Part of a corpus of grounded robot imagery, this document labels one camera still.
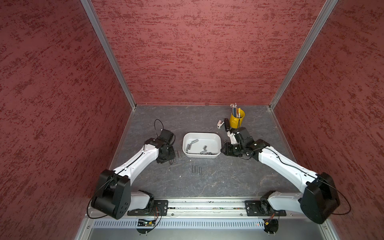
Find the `metal base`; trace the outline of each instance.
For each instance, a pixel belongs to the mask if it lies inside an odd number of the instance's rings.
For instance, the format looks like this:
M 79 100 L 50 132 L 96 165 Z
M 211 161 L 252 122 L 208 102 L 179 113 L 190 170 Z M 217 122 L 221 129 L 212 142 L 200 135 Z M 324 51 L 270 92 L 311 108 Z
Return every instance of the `metal base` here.
M 234 239 L 232 233 L 236 233 L 235 235 L 242 239 L 255 239 L 255 237 L 261 240 L 269 239 L 268 232 L 264 232 L 265 226 L 263 226 L 266 216 L 247 215 L 246 202 L 260 202 L 257 198 L 167 198 L 155 199 L 154 203 L 157 204 L 161 201 L 167 201 L 167 215 L 162 217 L 156 227 L 156 229 L 162 228 L 162 230 L 156 232 L 155 229 L 154 232 L 148 233 L 147 239 L 223 240 Z M 103 216 L 102 212 L 93 208 L 90 209 L 90 212 L 92 212 L 92 217 Z M 136 230 L 137 219 L 139 218 L 143 217 L 125 215 L 120 220 L 111 217 L 96 220 L 85 218 L 86 222 L 82 224 L 76 240 L 107 238 L 118 240 L 127 235 L 133 240 L 141 239 L 142 235 L 140 236 Z M 276 240 L 286 239 L 287 235 L 295 237 L 294 239 L 297 240 L 308 239 L 308 236 L 311 236 L 313 240 L 339 240 L 329 219 L 318 225 L 311 222 L 304 214 L 284 211 L 284 215 L 281 213 L 278 223 L 279 230 L 276 232 Z
M 263 214 L 261 211 L 261 201 L 244 201 L 245 202 L 245 208 L 247 210 L 247 216 L 249 217 L 270 217 L 271 214 Z M 275 215 L 280 217 L 287 216 L 287 213 L 285 210 L 275 210 Z
M 159 213 L 160 216 L 166 216 L 168 212 L 168 200 L 155 200 L 153 208 L 155 209 L 156 207 L 158 207 L 159 211 L 161 210 Z M 153 212 L 154 211 L 148 213 L 148 211 L 145 209 L 135 209 L 128 211 L 127 216 L 149 216 L 153 215 Z

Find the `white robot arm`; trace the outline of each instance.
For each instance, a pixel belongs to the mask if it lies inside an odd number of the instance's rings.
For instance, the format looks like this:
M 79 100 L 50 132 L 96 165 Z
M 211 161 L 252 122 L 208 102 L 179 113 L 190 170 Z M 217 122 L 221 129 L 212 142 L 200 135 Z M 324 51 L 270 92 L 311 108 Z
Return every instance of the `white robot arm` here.
M 299 190 L 298 193 L 268 192 L 261 198 L 262 207 L 259 211 L 266 215 L 273 210 L 304 213 L 312 221 L 321 224 L 340 205 L 333 179 L 328 174 L 317 174 L 300 166 L 261 139 L 254 141 L 244 127 L 231 129 L 227 135 L 230 143 L 224 144 L 222 153 L 254 158 L 277 171 Z
M 120 219 L 127 211 L 147 208 L 151 197 L 145 192 L 131 192 L 131 184 L 152 161 L 164 163 L 175 158 L 173 138 L 172 132 L 163 129 L 160 136 L 148 139 L 123 165 L 113 171 L 104 170 L 91 206 L 115 219 Z
M 331 176 L 300 166 L 261 139 L 254 141 L 244 127 L 231 129 L 228 136 L 231 143 L 226 142 L 221 150 L 225 155 L 254 158 L 276 170 L 299 190 L 298 193 L 268 192 L 260 199 L 258 212 L 266 216 L 276 210 L 300 212 L 316 223 L 323 223 L 340 205 Z M 152 161 L 164 163 L 175 157 L 173 138 L 173 133 L 163 129 L 157 139 L 148 139 L 123 165 L 113 171 L 104 170 L 91 206 L 116 219 L 129 210 L 149 208 L 151 197 L 145 192 L 131 192 L 131 184 Z

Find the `aluminum frame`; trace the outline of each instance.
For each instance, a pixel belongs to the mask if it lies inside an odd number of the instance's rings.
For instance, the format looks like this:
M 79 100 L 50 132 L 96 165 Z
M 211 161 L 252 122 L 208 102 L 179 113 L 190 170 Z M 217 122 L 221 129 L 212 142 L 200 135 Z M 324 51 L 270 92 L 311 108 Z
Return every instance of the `aluminum frame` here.
M 290 81 L 292 80 L 294 74 L 296 73 L 297 69 L 299 68 L 301 62 L 303 61 L 304 57 L 307 55 L 309 49 L 311 48 L 313 42 L 316 40 L 316 37 L 319 35 L 321 29 L 323 28 L 325 22 L 327 21 L 329 15 L 331 14 L 333 8 L 335 7 L 338 0 L 326 0 L 324 3 L 324 6 L 319 12 L 319 15 L 317 16 L 310 32 L 308 33 L 307 37 L 305 38 L 305 41 L 303 45 L 301 46 L 298 54 L 296 55 L 296 58 L 294 59 L 291 68 L 288 70 L 284 80 L 282 81 L 279 89 L 277 90 L 275 96 L 273 97 L 270 108 L 273 110 L 277 103 L 279 102 L 281 96 L 283 95 L 285 89 L 289 85 Z
M 196 198 L 166 198 L 155 200 L 168 200 L 167 216 L 163 219 L 263 219 L 265 217 L 248 217 L 245 209 L 246 200 L 259 200 L 259 197 L 196 197 Z M 90 208 L 92 217 L 100 217 L 103 213 Z M 287 216 L 280 217 L 286 219 L 306 218 L 304 214 L 287 211 Z M 136 219 L 137 216 L 123 216 L 122 219 Z M 81 229 L 78 232 L 76 240 L 87 240 L 94 219 L 85 217 Z M 339 240 L 336 230 L 330 219 L 319 225 L 321 232 L 328 240 Z
M 128 121 L 127 121 L 127 124 L 125 125 L 125 128 L 124 128 L 124 131 L 121 135 L 121 138 L 120 138 L 120 141 L 119 141 L 119 144 L 118 144 L 118 147 L 116 148 L 116 151 L 115 151 L 115 154 L 113 156 L 113 159 L 112 159 L 112 162 L 111 164 L 109 165 L 109 170 L 113 170 L 116 166 L 116 162 L 117 162 L 117 159 L 118 159 L 118 156 L 120 154 L 120 151 L 121 151 L 121 148 L 124 144 L 124 139 L 125 137 L 127 136 L 127 133 L 128 133 L 128 130 L 129 130 L 129 127 L 131 126 L 131 123 L 132 123 L 132 120 L 133 120 L 133 116 L 135 114 L 135 111 L 136 111 L 136 108 L 135 109 L 132 109 L 129 117 L 128 117 Z
M 128 88 L 128 84 L 125 81 L 125 77 L 120 69 L 119 63 L 117 62 L 117 59 L 115 55 L 113 54 L 112 48 L 109 45 L 107 36 L 104 33 L 104 30 L 101 26 L 101 23 L 99 21 L 99 18 L 97 17 L 96 11 L 92 5 L 91 0 L 80 0 L 81 4 L 83 5 L 85 12 L 88 15 L 89 20 L 91 21 L 91 24 L 93 26 L 93 29 L 96 32 L 97 37 L 100 40 L 100 43 L 105 51 L 105 54 L 108 57 L 109 62 L 112 65 L 112 68 L 116 74 L 116 77 L 118 78 L 120 85 L 125 93 L 125 96 L 127 97 L 129 104 L 131 105 L 132 109 L 136 109 L 136 102 L 133 99 L 133 95 L 131 91 Z
M 287 141 L 287 138 L 285 137 L 284 135 L 284 132 L 283 132 L 283 129 L 281 128 L 281 125 L 279 123 L 279 121 L 277 120 L 277 117 L 275 115 L 275 112 L 270 108 L 269 109 L 270 113 L 271 113 L 271 116 L 272 116 L 272 120 L 274 122 L 274 124 L 276 125 L 277 127 L 277 131 L 279 132 L 279 135 L 281 137 L 281 139 L 283 140 L 283 143 L 284 143 L 284 146 L 285 148 L 288 150 L 288 158 L 291 159 L 293 162 L 296 162 L 296 158 L 295 156 L 293 155 L 293 152 L 292 152 L 292 149 L 291 149 L 291 146 L 289 146 L 289 143 Z

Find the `enclosure wall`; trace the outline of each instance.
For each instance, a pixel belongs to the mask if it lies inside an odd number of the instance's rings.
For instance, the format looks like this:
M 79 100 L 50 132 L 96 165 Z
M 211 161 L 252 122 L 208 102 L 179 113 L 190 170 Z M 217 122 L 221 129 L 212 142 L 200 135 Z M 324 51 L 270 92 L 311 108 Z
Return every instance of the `enclosure wall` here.
M 131 109 L 79 0 L 0 19 L 0 239 L 73 239 Z
M 384 238 L 383 39 L 383 1 L 339 0 L 275 108 L 297 161 L 351 202 L 341 239 Z
M 94 0 L 139 104 L 268 105 L 324 0 Z

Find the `marble-pattern surface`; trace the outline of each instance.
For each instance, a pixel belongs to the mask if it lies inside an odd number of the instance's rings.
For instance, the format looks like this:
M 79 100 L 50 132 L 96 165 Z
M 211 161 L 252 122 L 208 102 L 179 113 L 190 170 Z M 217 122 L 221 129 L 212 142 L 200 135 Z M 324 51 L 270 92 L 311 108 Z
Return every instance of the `marble-pattern surface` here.
M 137 103 L 247 105 L 270 104 L 324 2 L 92 0 Z
M 288 156 L 267 106 L 243 106 L 242 126 L 256 139 L 270 143 Z M 217 129 L 219 119 L 230 116 L 229 106 L 138 106 L 129 132 L 118 155 L 116 166 L 132 157 L 150 137 L 156 138 L 154 120 L 176 135 L 175 151 L 182 158 L 176 163 L 150 163 L 135 179 L 132 189 L 145 190 L 156 197 L 226 197 L 262 196 L 269 190 L 297 192 L 298 189 L 270 167 L 256 160 L 244 160 L 220 154 L 215 159 L 187 158 L 181 147 L 188 132 L 217 133 L 222 142 L 229 140 L 224 128 Z M 192 173 L 192 165 L 202 167 L 203 175 Z
M 299 164 L 349 199 L 342 239 L 384 239 L 383 39 L 384 1 L 339 0 L 275 108 Z
M 0 2 L 0 239 L 72 240 L 131 107 L 79 0 Z

